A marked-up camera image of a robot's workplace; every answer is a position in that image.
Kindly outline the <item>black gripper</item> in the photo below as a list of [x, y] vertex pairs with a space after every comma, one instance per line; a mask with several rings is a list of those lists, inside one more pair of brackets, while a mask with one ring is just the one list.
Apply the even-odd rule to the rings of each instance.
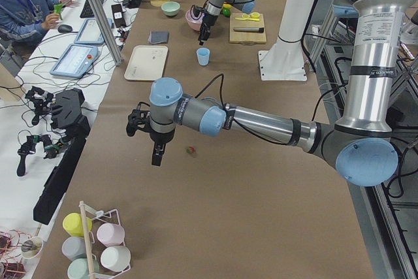
[[163, 155], [165, 153], [166, 143], [170, 142], [174, 138], [175, 130], [168, 133], [159, 133], [151, 130], [150, 138], [155, 142], [152, 152], [152, 165], [160, 166]]
[[199, 45], [202, 46], [210, 37], [210, 28], [214, 26], [216, 22], [216, 16], [206, 13], [202, 19], [201, 27], [199, 32]]

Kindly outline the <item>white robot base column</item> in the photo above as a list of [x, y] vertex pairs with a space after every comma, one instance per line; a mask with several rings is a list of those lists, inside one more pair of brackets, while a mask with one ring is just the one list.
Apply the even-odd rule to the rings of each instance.
[[259, 52], [263, 81], [305, 81], [302, 37], [314, 0], [286, 0], [278, 39]]

